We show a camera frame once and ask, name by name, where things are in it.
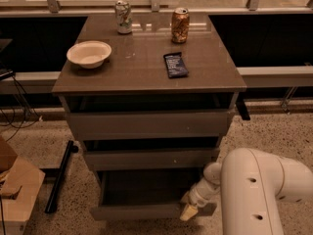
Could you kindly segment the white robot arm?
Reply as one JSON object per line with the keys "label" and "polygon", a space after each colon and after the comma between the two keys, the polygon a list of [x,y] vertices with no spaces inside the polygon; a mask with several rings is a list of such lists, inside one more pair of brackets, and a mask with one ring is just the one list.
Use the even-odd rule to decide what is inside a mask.
{"label": "white robot arm", "polygon": [[284,235],[279,201],[298,203],[313,196],[313,172],[303,163],[251,148],[207,164],[203,177],[185,193],[180,219],[187,221],[221,196],[223,235]]}

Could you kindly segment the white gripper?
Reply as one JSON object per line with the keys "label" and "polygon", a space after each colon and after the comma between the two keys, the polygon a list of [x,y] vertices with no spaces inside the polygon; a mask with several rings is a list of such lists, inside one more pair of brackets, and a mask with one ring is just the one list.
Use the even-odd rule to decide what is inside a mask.
{"label": "white gripper", "polygon": [[186,204],[180,215],[182,221],[188,221],[198,213],[198,208],[204,208],[209,200],[220,191],[219,180],[207,180],[204,177],[187,191],[180,202]]}

